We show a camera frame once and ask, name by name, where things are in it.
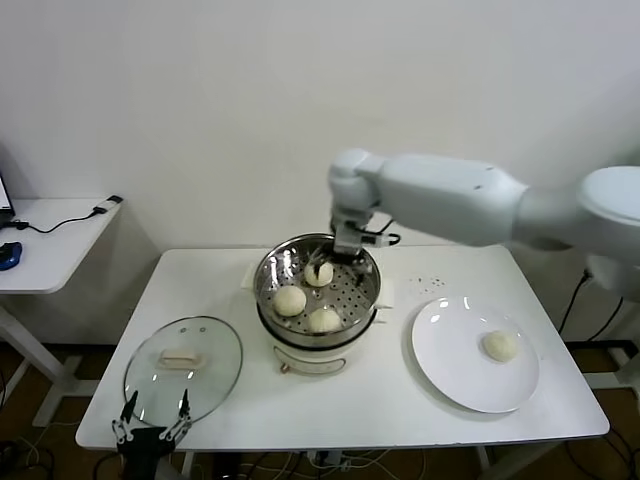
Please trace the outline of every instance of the metal pot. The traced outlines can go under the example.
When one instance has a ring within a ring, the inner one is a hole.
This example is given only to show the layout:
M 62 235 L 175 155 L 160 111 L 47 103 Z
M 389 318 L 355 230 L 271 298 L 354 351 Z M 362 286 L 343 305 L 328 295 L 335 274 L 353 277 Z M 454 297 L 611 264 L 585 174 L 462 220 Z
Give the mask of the metal pot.
M 331 350 L 343 347 L 362 335 L 375 316 L 375 302 L 380 293 L 380 272 L 368 252 L 363 251 L 360 268 L 334 263 L 332 282 L 312 287 L 304 280 L 304 267 L 320 247 L 331 248 L 333 235 L 313 233 L 287 240 L 275 247 L 256 269 L 253 289 L 258 314 L 265 328 L 282 343 L 301 350 Z M 300 287 L 307 296 L 304 312 L 296 317 L 282 317 L 273 307 L 276 291 L 287 285 Z M 342 329 L 311 332 L 309 316 L 318 308 L 332 308 L 342 320 Z

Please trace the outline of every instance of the blue mouse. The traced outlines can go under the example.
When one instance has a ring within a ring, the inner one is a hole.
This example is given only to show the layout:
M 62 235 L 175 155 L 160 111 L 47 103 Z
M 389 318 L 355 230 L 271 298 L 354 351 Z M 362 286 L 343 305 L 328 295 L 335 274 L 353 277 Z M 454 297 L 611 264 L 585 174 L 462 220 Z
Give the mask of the blue mouse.
M 5 243 L 0 246 L 0 271 L 9 270 L 20 263 L 22 244 L 20 242 Z

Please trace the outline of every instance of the white desk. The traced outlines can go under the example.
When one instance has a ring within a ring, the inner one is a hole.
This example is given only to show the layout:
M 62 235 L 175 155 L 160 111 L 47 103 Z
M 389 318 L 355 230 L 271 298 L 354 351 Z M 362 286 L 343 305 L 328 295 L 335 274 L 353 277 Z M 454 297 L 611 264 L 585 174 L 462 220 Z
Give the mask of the white desk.
M 163 255 L 78 429 L 80 445 L 114 448 L 110 420 L 123 406 L 123 376 L 130 356 L 155 330 L 190 315 L 227 320 L 241 337 L 245 358 L 229 398 L 193 426 L 181 450 L 482 445 L 608 431 L 602 409 L 503 247 L 373 251 L 383 275 L 394 282 L 394 309 L 379 313 L 387 323 L 373 325 L 363 337 L 366 344 L 359 358 L 330 377 L 279 373 L 252 294 L 240 289 L 248 264 L 264 253 L 173 250 Z M 434 286 L 435 278 L 444 285 Z M 482 297 L 511 315 L 534 344 L 540 383 L 516 412 L 481 414 L 454 404 L 429 384 L 407 353 L 408 327 L 415 313 L 428 300 L 446 294 Z M 526 461 L 507 460 L 502 468 L 494 467 L 492 478 L 504 478 L 505 469 L 512 472 L 543 451 L 538 448 Z
M 16 200 L 14 208 L 16 219 L 48 229 L 62 220 L 86 216 L 103 200 Z M 1 230 L 0 244 L 21 242 L 23 251 L 16 267 L 0 272 L 0 294 L 46 294 L 60 290 L 118 209 L 119 206 L 103 215 L 64 225 L 49 234 L 30 229 Z M 79 381 L 73 376 L 80 357 L 71 357 L 64 365 L 61 364 L 18 320 L 1 307 L 0 337 L 25 357 L 25 361 L 7 382 L 7 394 L 11 393 L 29 364 L 33 364 L 54 384 L 34 418 L 34 426 L 47 425 L 63 397 L 91 396 L 95 391 L 96 381 Z

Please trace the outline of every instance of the pot lid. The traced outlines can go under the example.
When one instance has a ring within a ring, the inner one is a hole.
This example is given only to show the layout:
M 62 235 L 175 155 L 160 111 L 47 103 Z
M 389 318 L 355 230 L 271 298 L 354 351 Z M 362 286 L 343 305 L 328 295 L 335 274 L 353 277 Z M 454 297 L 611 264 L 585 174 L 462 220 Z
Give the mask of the pot lid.
M 242 368 L 236 331 L 214 317 L 176 320 L 156 331 L 133 354 L 124 378 L 124 396 L 138 399 L 134 415 L 144 423 L 172 425 L 185 389 L 195 422 L 231 393 Z

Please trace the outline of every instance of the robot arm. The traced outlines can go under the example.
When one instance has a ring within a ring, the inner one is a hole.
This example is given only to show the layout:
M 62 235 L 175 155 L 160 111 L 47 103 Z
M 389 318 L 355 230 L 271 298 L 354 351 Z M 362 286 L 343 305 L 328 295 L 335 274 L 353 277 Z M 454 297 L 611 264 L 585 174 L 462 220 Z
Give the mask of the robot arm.
M 575 247 L 590 260 L 604 259 L 598 262 L 609 270 L 615 264 L 616 271 L 624 267 L 640 276 L 638 167 L 605 168 L 575 184 L 541 189 L 485 163 L 349 150 L 333 163 L 329 184 L 338 253 L 385 244 L 383 236 L 374 241 L 365 233 L 378 211 L 405 227 L 471 246 L 515 240 L 545 250 Z

